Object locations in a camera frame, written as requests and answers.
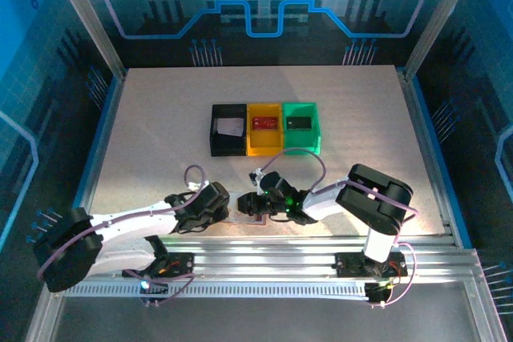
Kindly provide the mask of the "pink card holder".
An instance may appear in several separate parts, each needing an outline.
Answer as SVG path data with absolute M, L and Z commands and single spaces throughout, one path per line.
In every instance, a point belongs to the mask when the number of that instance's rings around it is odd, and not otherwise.
M 230 200 L 228 203 L 228 217 L 223 220 L 223 223 L 264 226 L 266 224 L 265 216 L 248 215 L 238 210 L 237 200 L 243 194 L 244 192 L 229 192 Z

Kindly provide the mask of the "red card with print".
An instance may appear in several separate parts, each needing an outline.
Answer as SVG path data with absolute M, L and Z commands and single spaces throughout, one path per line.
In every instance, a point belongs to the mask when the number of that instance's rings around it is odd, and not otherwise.
M 279 129 L 278 117 L 256 116 L 252 118 L 253 131 L 277 131 Z

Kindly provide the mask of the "black connector box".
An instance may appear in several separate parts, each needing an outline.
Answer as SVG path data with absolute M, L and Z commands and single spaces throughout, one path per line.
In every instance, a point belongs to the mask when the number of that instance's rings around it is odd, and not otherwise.
M 164 301 L 164 295 L 168 293 L 169 286 L 166 279 L 142 278 L 139 283 L 139 299 L 147 308 L 151 305 L 159 307 Z
M 364 289 L 371 305 L 384 307 L 393 296 L 394 286 L 386 283 L 365 283 Z

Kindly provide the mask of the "aluminium rail beam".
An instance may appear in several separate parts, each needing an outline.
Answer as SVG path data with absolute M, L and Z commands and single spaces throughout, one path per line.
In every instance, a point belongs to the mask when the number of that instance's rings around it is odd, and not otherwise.
M 338 252 L 360 251 L 362 236 L 167 237 L 171 252 L 191 252 L 202 281 L 330 281 Z M 402 238 L 400 248 L 414 282 L 444 283 L 483 278 L 476 250 L 457 246 L 449 235 Z

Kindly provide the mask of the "aluminium side rail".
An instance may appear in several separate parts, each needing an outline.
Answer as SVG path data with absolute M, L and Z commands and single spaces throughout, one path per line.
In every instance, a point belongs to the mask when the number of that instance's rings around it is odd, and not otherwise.
M 426 127 L 422 123 L 421 120 L 421 114 L 420 109 L 418 105 L 418 101 L 416 96 L 414 95 L 414 90 L 412 88 L 412 81 L 406 82 L 403 78 L 403 67 L 397 67 L 396 73 L 398 76 L 399 84 L 402 88 L 402 93 L 404 95 L 406 107 L 408 109 L 410 120 L 412 122 L 415 136 L 418 142 L 418 147 L 420 150 L 420 153 L 422 155 L 422 161 L 424 164 L 424 168 L 426 170 L 425 174 L 426 177 L 423 179 L 425 182 L 426 187 L 423 189 L 425 192 L 425 196 L 429 197 L 430 206 L 429 209 L 432 208 L 433 205 L 436 206 L 436 212 L 438 213 L 438 216 L 440 217 L 440 220 L 442 221 L 442 225 L 444 226 L 444 234 L 450 235 L 453 239 L 453 244 L 461 248 L 457 244 L 457 239 L 453 236 L 453 231 L 451 229 L 450 222 L 448 221 L 448 216 L 445 214 L 442 209 L 444 208 L 443 201 L 440 199 L 440 197 L 437 194 L 436 186 L 434 185 L 434 182 L 436 181 L 435 177 L 430 176 L 429 171 L 433 171 L 431 168 L 433 164 L 431 163 L 432 158 L 430 157 L 431 151 L 428 147 L 428 138 L 427 138 L 427 132 Z

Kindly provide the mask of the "aluminium corner post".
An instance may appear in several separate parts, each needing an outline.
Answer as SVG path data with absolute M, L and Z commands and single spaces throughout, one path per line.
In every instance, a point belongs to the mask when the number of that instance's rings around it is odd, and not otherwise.
M 83 26 L 101 54 L 111 73 L 120 81 L 126 78 L 126 70 L 115 47 L 103 28 L 90 0 L 69 0 Z
M 439 0 L 402 72 L 406 82 L 411 82 L 413 77 L 417 74 L 431 47 L 434 45 L 435 40 L 446 24 L 447 19 L 454 11 L 458 1 L 459 0 Z

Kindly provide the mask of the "white card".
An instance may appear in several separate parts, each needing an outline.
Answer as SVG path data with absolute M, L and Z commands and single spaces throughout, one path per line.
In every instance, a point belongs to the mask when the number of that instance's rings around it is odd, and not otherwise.
M 245 122 L 243 118 L 218 118 L 216 133 L 233 137 L 243 137 Z

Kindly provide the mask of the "green plastic bin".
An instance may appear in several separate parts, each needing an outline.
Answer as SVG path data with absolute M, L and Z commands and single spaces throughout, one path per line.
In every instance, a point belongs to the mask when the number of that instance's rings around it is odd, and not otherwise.
M 321 125 L 316 103 L 283 103 L 284 147 L 302 147 L 317 155 L 321 153 Z M 309 116 L 312 119 L 310 131 L 288 131 L 286 119 L 289 116 Z

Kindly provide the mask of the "black plastic bin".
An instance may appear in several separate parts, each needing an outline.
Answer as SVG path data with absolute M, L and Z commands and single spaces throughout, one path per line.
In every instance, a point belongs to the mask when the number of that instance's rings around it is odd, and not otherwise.
M 243 118 L 245 122 L 244 136 L 233 137 L 216 133 L 218 118 Z M 246 104 L 214 104 L 212 106 L 209 143 L 212 157 L 246 156 L 247 155 L 247 105 Z

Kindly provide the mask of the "blue table edge strip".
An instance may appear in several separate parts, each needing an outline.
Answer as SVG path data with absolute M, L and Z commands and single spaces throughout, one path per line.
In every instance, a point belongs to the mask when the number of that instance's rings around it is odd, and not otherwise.
M 87 156 L 79 186 L 71 205 L 73 208 L 83 207 L 86 211 L 90 211 L 91 209 L 122 92 L 123 81 L 119 81 L 115 78 L 111 82 L 98 121 L 91 149 Z
M 428 147 L 430 148 L 430 157 L 432 158 L 431 163 L 433 164 L 431 167 L 433 171 L 429 171 L 429 174 L 436 179 L 434 185 L 436 186 L 438 196 L 443 201 L 444 208 L 442 211 L 448 216 L 448 221 L 450 222 L 453 236 L 457 239 L 457 244 L 461 248 L 472 249 L 473 244 L 467 230 L 465 219 L 453 183 L 450 179 L 445 159 L 443 158 L 442 149 L 434 129 L 434 124 L 431 121 L 430 112 L 422 93 L 422 88 L 416 76 L 412 79 L 412 88 L 418 101 L 422 123 L 426 127 Z

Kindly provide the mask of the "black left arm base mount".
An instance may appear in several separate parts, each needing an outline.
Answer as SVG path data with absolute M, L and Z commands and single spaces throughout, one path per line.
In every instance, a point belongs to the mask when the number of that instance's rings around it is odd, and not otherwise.
M 143 270 L 124 270 L 122 277 L 133 278 L 131 272 L 151 279 L 175 278 L 193 272 L 194 254 L 188 252 L 169 252 L 157 256 L 156 259 Z

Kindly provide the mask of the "black card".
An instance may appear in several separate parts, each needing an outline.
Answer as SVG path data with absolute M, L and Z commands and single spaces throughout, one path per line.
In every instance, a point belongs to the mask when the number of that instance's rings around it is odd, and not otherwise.
M 309 116 L 289 116 L 286 119 L 286 128 L 288 131 L 310 131 L 312 119 Z

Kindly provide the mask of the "yellow plastic bin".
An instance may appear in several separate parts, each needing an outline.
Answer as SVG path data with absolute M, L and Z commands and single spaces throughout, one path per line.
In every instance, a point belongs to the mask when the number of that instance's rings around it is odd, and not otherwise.
M 278 117 L 277 131 L 253 131 L 252 118 L 256 116 Z M 250 103 L 247 105 L 247 155 L 273 156 L 284 148 L 284 127 L 280 103 Z

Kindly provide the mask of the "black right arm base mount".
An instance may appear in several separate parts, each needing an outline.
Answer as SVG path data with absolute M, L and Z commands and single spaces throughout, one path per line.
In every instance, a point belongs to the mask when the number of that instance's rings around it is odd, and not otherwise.
M 332 268 L 338 278 L 395 278 L 407 277 L 405 256 L 393 251 L 385 262 L 377 262 L 366 257 L 363 252 L 340 252 L 334 255 Z

